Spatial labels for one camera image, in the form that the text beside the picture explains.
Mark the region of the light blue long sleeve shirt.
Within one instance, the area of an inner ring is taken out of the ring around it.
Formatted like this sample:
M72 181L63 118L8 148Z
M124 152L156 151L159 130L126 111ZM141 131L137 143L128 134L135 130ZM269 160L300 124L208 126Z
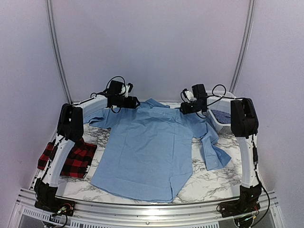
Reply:
M154 99L136 109L100 109L84 122L110 129L91 183L113 195L172 202L193 173L193 138L201 141L207 170L222 169L231 159L217 147L218 134L207 120Z

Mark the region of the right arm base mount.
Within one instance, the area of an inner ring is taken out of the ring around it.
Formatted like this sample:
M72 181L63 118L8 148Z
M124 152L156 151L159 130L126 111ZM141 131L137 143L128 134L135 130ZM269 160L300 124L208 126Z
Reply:
M246 214L249 212L260 210L259 201L243 202L241 200L232 200L221 202L217 206L217 211L223 218Z

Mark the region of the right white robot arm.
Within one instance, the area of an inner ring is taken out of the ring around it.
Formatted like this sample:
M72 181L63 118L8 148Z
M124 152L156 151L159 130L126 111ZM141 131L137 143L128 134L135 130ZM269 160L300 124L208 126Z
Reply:
M224 90L220 94L215 94L214 90L208 95L203 84L192 86L192 91L184 89L180 93L182 103L180 111L183 114L197 114L198 111L206 112L209 106L223 100L230 104L230 128L237 137L241 159L242 159L242 182L240 185L240 196L238 200L220 203L222 211L228 208L236 208L238 212L245 213L251 207L259 204L258 198L263 187L258 175L258 153L257 153L257 133L258 118L250 98L237 98L226 96Z

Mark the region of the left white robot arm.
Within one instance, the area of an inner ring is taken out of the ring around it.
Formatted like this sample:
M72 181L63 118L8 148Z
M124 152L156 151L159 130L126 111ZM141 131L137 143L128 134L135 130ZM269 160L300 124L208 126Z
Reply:
M35 207L49 211L73 207L73 202L58 199L56 192L59 176L83 178L93 160L97 146L84 142L84 118L98 110L113 112L114 107L135 109L140 105L136 97L129 96L133 85L116 79L112 78L104 91L92 93L89 99L62 106L57 135L38 161L43 172L34 186Z

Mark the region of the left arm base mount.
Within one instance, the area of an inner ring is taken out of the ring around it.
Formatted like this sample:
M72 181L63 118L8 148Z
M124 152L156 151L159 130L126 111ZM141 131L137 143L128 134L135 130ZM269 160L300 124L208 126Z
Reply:
M53 215L66 214L67 216L73 216L75 205L75 201L54 198L51 201L38 199L36 200L34 207L48 212L52 212Z

